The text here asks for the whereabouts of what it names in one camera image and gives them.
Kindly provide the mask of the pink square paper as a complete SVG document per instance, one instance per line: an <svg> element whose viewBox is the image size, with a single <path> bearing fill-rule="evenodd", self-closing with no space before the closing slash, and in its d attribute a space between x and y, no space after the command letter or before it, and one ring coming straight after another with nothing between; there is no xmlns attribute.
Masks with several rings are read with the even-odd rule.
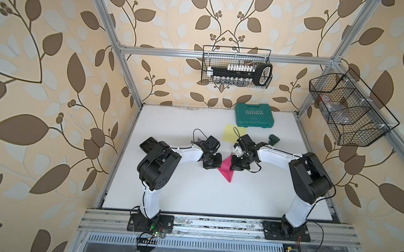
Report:
<svg viewBox="0 0 404 252"><path fill-rule="evenodd" d="M228 158L226 158L222 162L220 168L218 168L218 171L225 178L225 180L228 181L229 183L231 183L232 177L234 175L234 171L231 170L231 166L232 166L232 155L229 156Z"/></svg>

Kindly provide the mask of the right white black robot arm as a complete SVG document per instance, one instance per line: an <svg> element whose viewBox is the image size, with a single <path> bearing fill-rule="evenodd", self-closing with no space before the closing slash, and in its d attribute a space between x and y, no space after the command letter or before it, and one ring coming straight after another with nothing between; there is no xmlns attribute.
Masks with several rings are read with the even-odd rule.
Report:
<svg viewBox="0 0 404 252"><path fill-rule="evenodd" d="M291 154L273 148L268 143L255 143L249 135L238 137L231 156L230 169L250 171L250 165L266 162L290 172L296 197L290 209L282 217L282 222L296 229L302 227L316 203L323 200L334 187L318 157L306 154Z"/></svg>

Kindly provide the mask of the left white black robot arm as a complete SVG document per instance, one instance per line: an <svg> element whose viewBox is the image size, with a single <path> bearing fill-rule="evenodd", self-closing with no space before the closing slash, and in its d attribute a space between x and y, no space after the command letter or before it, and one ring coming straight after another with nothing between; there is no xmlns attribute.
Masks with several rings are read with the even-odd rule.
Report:
<svg viewBox="0 0 404 252"><path fill-rule="evenodd" d="M146 156L137 166L144 187L139 210L149 220L160 213L160 190L169 182L178 165L201 161L203 168L210 170L220 168L223 161L219 153L220 142L213 136L193 141L186 147L171 147L150 137L140 144L140 148Z"/></svg>

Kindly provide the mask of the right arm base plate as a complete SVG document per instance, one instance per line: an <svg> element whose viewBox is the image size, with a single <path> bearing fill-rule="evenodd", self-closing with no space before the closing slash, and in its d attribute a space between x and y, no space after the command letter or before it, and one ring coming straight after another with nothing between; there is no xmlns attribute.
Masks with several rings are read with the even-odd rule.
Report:
<svg viewBox="0 0 404 252"><path fill-rule="evenodd" d="M306 223L298 228L285 221L262 221L262 225L266 240L311 242Z"/></svg>

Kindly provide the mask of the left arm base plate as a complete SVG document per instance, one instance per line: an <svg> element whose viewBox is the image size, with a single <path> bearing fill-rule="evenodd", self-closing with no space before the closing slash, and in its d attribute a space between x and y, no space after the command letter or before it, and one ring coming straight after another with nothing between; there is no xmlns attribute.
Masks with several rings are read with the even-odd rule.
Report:
<svg viewBox="0 0 404 252"><path fill-rule="evenodd" d="M129 232L160 232L171 233L174 227L174 216L157 215L152 219L146 218L141 213L133 213L128 221Z"/></svg>

